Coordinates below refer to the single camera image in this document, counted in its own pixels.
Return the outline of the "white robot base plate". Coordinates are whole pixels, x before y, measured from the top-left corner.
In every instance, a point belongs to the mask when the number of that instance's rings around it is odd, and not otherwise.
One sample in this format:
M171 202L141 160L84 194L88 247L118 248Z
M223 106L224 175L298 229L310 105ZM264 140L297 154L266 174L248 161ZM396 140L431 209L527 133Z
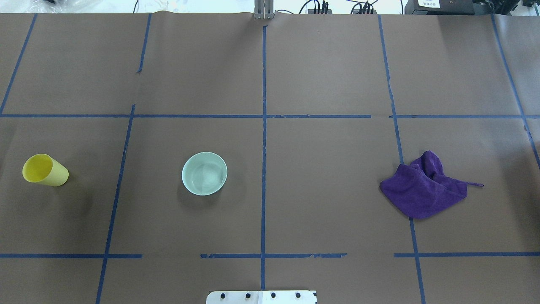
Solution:
M240 290L214 291L207 304L316 304L316 291L311 290Z

